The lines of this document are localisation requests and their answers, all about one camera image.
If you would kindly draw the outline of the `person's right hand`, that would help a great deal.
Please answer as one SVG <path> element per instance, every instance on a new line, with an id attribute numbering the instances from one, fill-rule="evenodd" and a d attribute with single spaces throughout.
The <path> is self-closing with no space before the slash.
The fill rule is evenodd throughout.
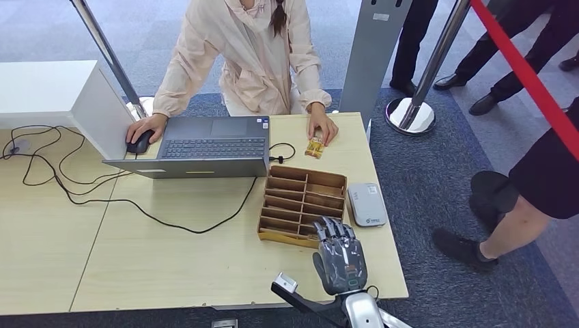
<path id="1" fill-rule="evenodd" d="M 135 144 L 140 136 L 148 130 L 153 131 L 152 136 L 149 138 L 149 142 L 151 144 L 157 142 L 164 133 L 168 119 L 169 117 L 162 113 L 154 113 L 150 117 L 142 118 L 137 122 L 132 123 L 128 127 L 126 142 Z"/>

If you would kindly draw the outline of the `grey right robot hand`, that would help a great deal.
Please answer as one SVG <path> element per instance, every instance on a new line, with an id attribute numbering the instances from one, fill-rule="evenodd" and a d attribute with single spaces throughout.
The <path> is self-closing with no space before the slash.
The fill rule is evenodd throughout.
<path id="1" fill-rule="evenodd" d="M 362 290 L 367 284 L 367 265 L 353 228 L 327 216 L 316 219 L 313 225 L 319 239 L 313 265 L 325 292 L 340 295 Z"/>

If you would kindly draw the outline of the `person's left hand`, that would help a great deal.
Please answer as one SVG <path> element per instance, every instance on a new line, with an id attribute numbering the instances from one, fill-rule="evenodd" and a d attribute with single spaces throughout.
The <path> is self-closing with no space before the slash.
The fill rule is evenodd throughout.
<path id="1" fill-rule="evenodd" d="M 320 140 L 325 146 L 337 136 L 338 126 L 326 115 L 326 108 L 320 102 L 313 102 L 307 107 L 309 114 L 308 138 L 315 137 L 317 130 L 322 132 Z"/>

